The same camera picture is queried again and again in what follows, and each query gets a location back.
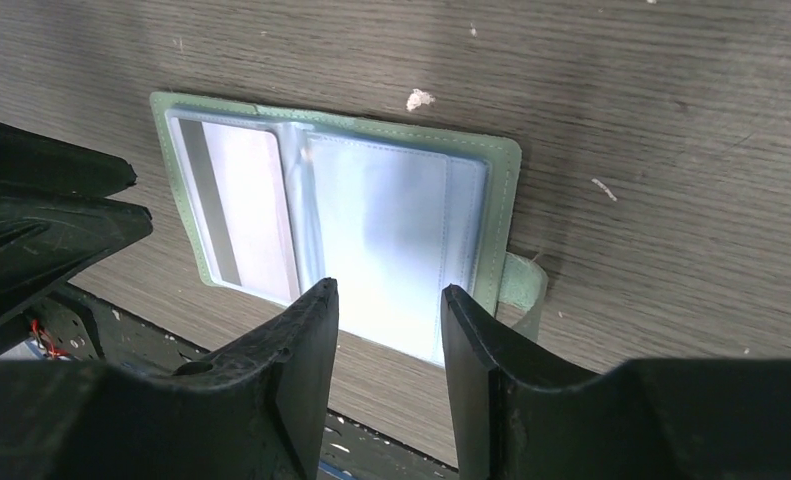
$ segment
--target dark wood grain surface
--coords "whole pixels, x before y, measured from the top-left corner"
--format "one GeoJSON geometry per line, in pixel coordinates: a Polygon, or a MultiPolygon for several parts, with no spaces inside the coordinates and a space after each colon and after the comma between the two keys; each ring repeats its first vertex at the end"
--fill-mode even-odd
{"type": "MultiPolygon", "coordinates": [[[[0,121],[127,158],[154,215],[77,283],[215,348],[276,309],[198,280],[153,90],[512,137],[541,343],[601,370],[791,356],[791,0],[0,0],[0,121]],[[437,101],[408,113],[413,88],[437,101]]],[[[340,338],[331,406],[455,462],[446,395],[340,338]]]]}

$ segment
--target white debris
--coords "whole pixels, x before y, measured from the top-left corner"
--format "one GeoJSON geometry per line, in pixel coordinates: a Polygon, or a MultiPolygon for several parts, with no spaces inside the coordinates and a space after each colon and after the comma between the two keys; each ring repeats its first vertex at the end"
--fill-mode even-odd
{"type": "Polygon", "coordinates": [[[423,92],[418,88],[414,88],[413,93],[410,94],[410,98],[407,99],[407,111],[412,112],[422,105],[430,105],[435,101],[436,98],[434,98],[433,95],[423,92]]]}
{"type": "Polygon", "coordinates": [[[592,183],[594,183],[594,184],[598,185],[598,187],[599,187],[601,190],[604,190],[604,193],[606,193],[606,194],[607,194],[607,196],[608,196],[608,197],[610,197],[610,200],[613,200],[614,202],[618,202],[618,201],[619,201],[619,199],[618,199],[618,198],[616,198],[616,196],[615,196],[615,195],[613,195],[613,192],[611,192],[611,191],[610,191],[610,189],[609,189],[609,188],[607,188],[607,185],[604,185],[604,183],[602,183],[602,182],[601,182],[601,180],[599,180],[599,179],[597,179],[597,178],[593,178],[593,179],[592,179],[592,183]]]}

